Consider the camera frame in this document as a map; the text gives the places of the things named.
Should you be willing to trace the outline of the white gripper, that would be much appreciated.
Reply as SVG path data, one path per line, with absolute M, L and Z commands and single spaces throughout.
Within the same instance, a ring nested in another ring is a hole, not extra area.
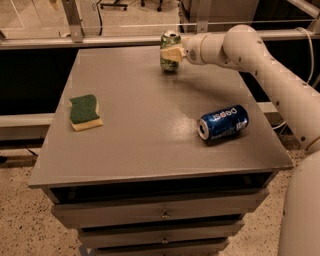
M 201 57 L 201 45 L 204 36 L 202 34 L 192 35 L 182 40 L 182 47 L 174 46 L 164 48 L 160 51 L 161 57 L 166 60 L 181 62 L 185 58 L 189 63 L 194 65 L 203 65 Z

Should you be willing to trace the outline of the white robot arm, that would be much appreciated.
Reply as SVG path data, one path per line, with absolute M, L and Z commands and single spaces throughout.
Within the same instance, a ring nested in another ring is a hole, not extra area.
M 309 153 L 293 171 L 287 187 L 278 256 L 320 256 L 320 93 L 277 61 L 258 32 L 247 25 L 223 34 L 193 35 L 162 49 L 161 56 L 254 76 Z

